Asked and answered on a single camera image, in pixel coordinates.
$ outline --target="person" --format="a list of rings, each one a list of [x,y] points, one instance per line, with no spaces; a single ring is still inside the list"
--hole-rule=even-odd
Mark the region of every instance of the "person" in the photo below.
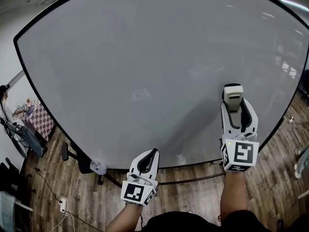
[[[11,128],[15,129],[15,131],[12,131],[12,133],[16,133],[23,140],[25,140],[30,148],[37,154],[37,156],[41,158],[46,153],[47,148],[41,146],[39,140],[35,137],[33,132],[28,129],[28,127],[18,116],[19,114],[26,112],[27,108],[18,109],[15,105],[7,100],[8,88],[8,85],[0,86],[1,109],[4,117],[8,122],[11,123]]]
[[[125,208],[107,226],[106,232],[134,231],[143,207],[126,204]],[[167,212],[151,218],[142,232],[157,231],[206,231],[206,232],[268,232],[248,211],[248,194],[245,174],[227,172],[220,202],[221,227],[188,212]]]
[[[309,166],[309,145],[306,147],[302,148],[298,152],[299,154],[299,159],[297,164],[295,164],[294,169],[295,169],[295,177],[299,179],[301,177],[301,172]]]

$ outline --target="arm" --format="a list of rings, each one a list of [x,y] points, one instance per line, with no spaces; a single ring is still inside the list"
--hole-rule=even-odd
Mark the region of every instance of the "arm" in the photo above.
[[[15,114],[15,115],[19,115],[19,114],[21,114],[21,113],[23,113],[23,112],[26,112],[26,111],[27,111],[27,108],[24,107],[24,108],[22,108],[22,109],[16,109],[15,112],[14,112],[14,114]]]
[[[106,232],[134,231],[140,219],[142,206],[126,204],[125,208],[107,226]]]
[[[220,202],[221,220],[228,214],[248,210],[248,193],[245,186],[245,174],[227,172]]]

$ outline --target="black shirt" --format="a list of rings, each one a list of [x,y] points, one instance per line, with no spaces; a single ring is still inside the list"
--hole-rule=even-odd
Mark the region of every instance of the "black shirt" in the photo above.
[[[187,212],[167,212],[151,218],[142,232],[160,231],[205,231],[205,232],[268,232],[250,211],[236,211],[229,214],[221,227],[204,218]]]

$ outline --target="table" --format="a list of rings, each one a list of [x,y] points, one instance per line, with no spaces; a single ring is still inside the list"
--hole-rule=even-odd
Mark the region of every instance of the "table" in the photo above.
[[[277,0],[59,0],[14,44],[90,159],[128,169],[157,148],[159,166],[175,167],[222,158],[226,84],[243,86],[260,149],[275,133],[308,55],[309,27],[291,13]]]
[[[46,141],[54,127],[54,121],[48,115],[45,108],[39,100],[32,101],[34,110],[30,115],[26,115],[23,119],[27,126],[33,127]]]

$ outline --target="power strip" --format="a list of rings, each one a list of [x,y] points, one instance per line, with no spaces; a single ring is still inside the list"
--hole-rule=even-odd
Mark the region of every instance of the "power strip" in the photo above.
[[[68,210],[67,200],[65,198],[59,199],[60,211],[66,213]]]

